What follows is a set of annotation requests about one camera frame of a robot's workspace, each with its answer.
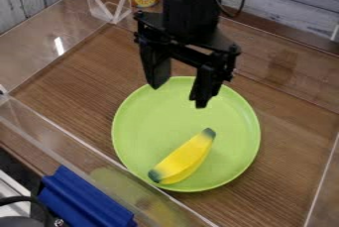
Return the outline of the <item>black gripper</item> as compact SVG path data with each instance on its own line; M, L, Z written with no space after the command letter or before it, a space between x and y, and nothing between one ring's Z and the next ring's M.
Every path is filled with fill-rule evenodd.
M163 27L163 15L137 11L133 33L147 83L157 89L171 77L171 59L197 69L189 100L205 108L224 81L233 78L240 46L217 28L196 35L175 35Z

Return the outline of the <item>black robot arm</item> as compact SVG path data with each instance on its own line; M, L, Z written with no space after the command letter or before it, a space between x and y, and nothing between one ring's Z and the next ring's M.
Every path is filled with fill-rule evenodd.
M159 88L171 77L171 60L197 69L189 100L204 108L233 78L240 46L219 30L220 16L228 14L221 0L161 0L159 13L139 11L135 42L145 80Z

